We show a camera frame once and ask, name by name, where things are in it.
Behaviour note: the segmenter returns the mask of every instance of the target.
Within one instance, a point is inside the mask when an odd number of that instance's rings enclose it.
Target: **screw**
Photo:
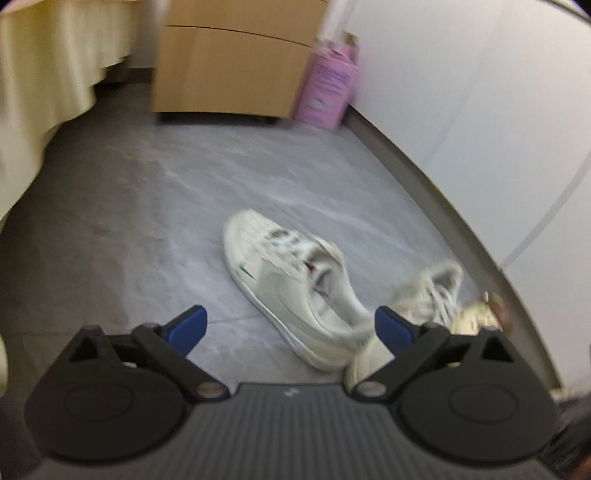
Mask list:
[[[357,393],[368,398],[378,398],[386,394],[388,389],[386,385],[381,382],[375,382],[373,380],[366,380],[357,385]]]
[[[219,398],[226,394],[226,387],[217,382],[204,382],[196,391],[197,395],[203,398]]]

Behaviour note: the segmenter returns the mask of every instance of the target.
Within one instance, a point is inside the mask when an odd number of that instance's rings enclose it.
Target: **white sneaker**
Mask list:
[[[309,365],[341,369],[374,334],[332,243],[244,210],[226,223],[224,249],[237,285]]]
[[[435,322],[449,328],[459,311],[457,295],[463,276],[461,266],[454,261],[428,268],[415,281],[402,287],[389,306],[415,325]],[[390,350],[374,335],[345,372],[345,386],[351,390],[393,358]]]

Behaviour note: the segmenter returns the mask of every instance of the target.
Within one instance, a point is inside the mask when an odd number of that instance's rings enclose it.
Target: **pink box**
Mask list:
[[[336,130],[353,96],[359,73],[346,55],[328,48],[317,52],[294,118]]]

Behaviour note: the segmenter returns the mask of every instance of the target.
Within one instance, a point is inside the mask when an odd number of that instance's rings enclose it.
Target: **baseboard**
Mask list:
[[[129,69],[127,83],[152,83],[154,67],[132,67]]]
[[[427,176],[382,132],[354,108],[345,125],[388,169],[433,222],[481,291],[500,294],[514,319],[509,338],[548,388],[560,380],[528,312],[476,235]]]

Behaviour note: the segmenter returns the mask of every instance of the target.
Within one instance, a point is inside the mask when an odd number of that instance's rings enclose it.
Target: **white wall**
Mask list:
[[[540,236],[505,270],[566,385],[591,373],[590,206],[587,173]]]
[[[170,0],[141,0],[138,42],[131,57],[131,67],[154,67],[158,34]],[[343,28],[356,0],[332,0],[320,30],[321,37],[336,38]]]
[[[424,171],[499,266],[591,150],[591,28],[518,1]]]
[[[445,133],[510,0],[365,0],[354,107],[419,166]]]

